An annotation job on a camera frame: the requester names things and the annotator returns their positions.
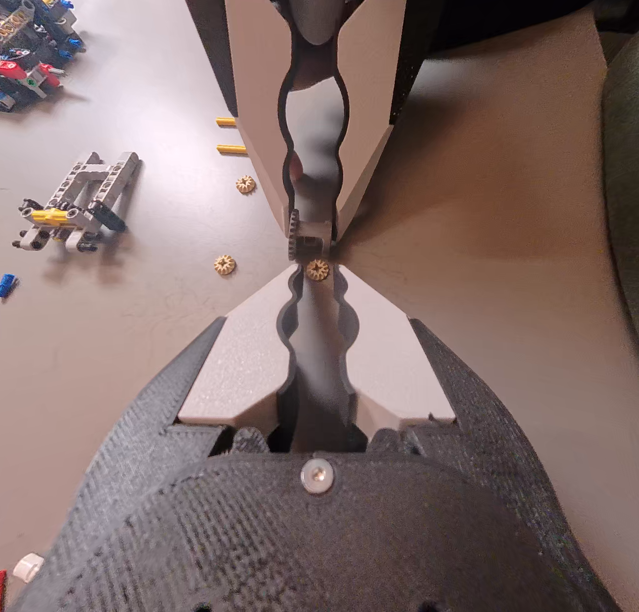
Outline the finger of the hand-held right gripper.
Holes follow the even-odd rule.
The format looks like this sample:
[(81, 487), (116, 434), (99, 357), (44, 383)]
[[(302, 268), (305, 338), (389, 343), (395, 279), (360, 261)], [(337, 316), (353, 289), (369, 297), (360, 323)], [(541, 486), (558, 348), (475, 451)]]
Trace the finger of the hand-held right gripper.
[(390, 111), (406, 0), (364, 0), (341, 26), (337, 71), (346, 95), (336, 200), (339, 242), (353, 221), (393, 130)]
[(267, 202), (286, 237), (295, 204), (294, 156), (286, 121), (292, 86), (292, 32), (270, 0), (224, 0), (236, 123)]

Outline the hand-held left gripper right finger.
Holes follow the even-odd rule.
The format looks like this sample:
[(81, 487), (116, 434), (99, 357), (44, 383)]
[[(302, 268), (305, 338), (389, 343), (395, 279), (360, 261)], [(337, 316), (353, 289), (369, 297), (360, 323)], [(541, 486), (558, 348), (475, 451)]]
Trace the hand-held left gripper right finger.
[(411, 322), (343, 265), (333, 270), (344, 351), (340, 377), (349, 417), (361, 432), (402, 431), (456, 416)]

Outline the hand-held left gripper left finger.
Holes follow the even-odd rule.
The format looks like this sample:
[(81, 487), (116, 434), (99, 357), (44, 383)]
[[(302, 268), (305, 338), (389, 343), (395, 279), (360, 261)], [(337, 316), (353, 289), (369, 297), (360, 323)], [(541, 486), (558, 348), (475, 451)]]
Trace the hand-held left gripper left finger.
[(290, 339), (301, 295), (302, 268), (291, 265), (222, 318), (177, 413), (180, 424), (278, 427), (297, 366)]

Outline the dark green cloth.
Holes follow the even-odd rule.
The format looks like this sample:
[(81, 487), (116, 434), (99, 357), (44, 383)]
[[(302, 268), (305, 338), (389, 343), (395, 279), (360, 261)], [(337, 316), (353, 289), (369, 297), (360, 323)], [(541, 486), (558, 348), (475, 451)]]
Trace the dark green cloth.
[(627, 316), (638, 333), (638, 36), (612, 59), (602, 95), (608, 238)]

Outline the grey lego frame assembly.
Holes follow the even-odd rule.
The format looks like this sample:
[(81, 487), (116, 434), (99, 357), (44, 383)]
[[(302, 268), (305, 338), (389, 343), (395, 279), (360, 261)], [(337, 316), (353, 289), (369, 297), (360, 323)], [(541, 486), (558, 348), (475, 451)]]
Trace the grey lego frame assembly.
[(98, 153), (77, 160), (48, 201), (23, 200), (18, 209), (28, 227), (12, 241), (12, 247), (36, 252), (55, 242), (68, 253), (97, 252), (104, 231), (126, 230), (116, 206), (139, 164), (133, 152), (122, 153), (112, 163), (105, 163)]

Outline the grey lego differential housing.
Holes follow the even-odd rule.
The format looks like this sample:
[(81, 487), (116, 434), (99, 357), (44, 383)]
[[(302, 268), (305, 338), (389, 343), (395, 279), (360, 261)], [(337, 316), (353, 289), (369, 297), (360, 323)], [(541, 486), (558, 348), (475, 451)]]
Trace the grey lego differential housing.
[(288, 259), (298, 261), (304, 256), (328, 260), (331, 250), (333, 224), (331, 220), (303, 221), (299, 210), (290, 213), (288, 229)]

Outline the person's right forearm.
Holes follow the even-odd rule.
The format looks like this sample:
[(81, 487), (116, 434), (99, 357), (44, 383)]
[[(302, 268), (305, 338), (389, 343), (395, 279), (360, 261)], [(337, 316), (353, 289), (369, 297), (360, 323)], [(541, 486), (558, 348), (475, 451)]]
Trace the person's right forearm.
[(444, 0), (427, 56), (553, 21), (594, 0)]

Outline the white lego connector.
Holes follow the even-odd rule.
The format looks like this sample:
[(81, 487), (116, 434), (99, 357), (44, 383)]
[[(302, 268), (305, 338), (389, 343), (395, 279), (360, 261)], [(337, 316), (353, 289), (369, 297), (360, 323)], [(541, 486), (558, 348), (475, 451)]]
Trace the white lego connector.
[(44, 557), (36, 552), (23, 556), (13, 568), (12, 576), (24, 584), (30, 583), (44, 564)]

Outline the lego car model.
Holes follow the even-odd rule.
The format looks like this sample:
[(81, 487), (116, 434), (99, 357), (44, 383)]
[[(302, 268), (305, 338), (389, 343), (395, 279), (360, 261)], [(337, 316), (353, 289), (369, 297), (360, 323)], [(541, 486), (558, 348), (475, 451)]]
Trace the lego car model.
[(70, 0), (1, 0), (1, 112), (25, 109), (61, 86), (86, 52)]

